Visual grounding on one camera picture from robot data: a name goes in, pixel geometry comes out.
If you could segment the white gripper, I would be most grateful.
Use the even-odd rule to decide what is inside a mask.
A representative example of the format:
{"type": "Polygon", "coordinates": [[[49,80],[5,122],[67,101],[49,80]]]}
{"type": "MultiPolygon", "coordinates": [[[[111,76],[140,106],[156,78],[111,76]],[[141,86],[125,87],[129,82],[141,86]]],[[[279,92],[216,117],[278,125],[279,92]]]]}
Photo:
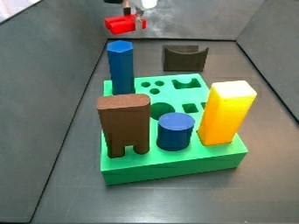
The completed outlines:
{"type": "Polygon", "coordinates": [[[129,3],[135,6],[135,29],[143,30],[143,15],[141,10],[149,10],[157,5],[157,0],[123,0],[124,16],[131,15],[129,3]]]}

